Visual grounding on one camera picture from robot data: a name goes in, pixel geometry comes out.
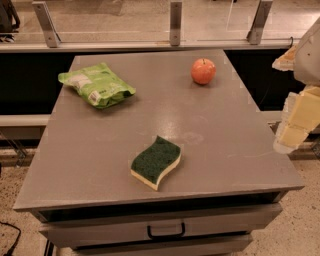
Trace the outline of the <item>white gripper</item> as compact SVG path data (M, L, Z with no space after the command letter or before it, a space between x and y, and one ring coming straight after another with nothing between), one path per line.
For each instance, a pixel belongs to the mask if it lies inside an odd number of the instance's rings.
M292 71L296 80L307 85L299 93L288 94L276 131L274 150L289 154L320 125L320 18L297 45L272 63L272 67L279 71Z

